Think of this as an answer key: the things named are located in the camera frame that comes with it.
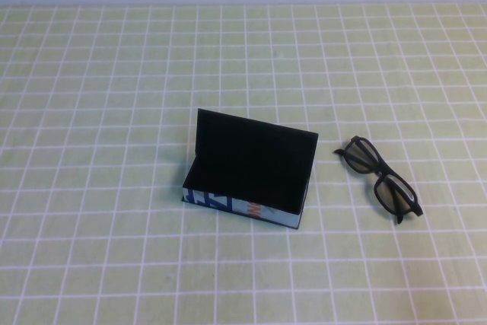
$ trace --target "sunglasses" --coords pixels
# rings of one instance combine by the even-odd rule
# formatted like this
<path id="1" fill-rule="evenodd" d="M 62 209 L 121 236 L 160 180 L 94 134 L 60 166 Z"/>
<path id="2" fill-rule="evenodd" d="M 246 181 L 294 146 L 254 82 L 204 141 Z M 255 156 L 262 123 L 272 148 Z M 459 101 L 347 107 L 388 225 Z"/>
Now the sunglasses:
<path id="1" fill-rule="evenodd" d="M 423 214 L 415 191 L 386 164 L 370 141 L 356 136 L 344 149 L 340 148 L 334 153 L 342 156 L 357 173 L 374 173 L 379 177 L 374 186 L 375 196 L 390 214 L 397 217 L 398 224 L 410 212 L 418 217 Z"/>

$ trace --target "green grid tablecloth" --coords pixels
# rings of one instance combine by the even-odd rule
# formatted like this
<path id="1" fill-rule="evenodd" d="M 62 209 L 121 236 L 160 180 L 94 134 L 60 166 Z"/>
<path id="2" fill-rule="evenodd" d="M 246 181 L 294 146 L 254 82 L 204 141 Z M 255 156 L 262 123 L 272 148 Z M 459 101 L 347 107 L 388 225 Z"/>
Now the green grid tablecloth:
<path id="1" fill-rule="evenodd" d="M 487 323 L 486 14 L 0 8 L 0 323 Z M 180 201 L 198 107 L 320 134 L 298 231 Z"/>

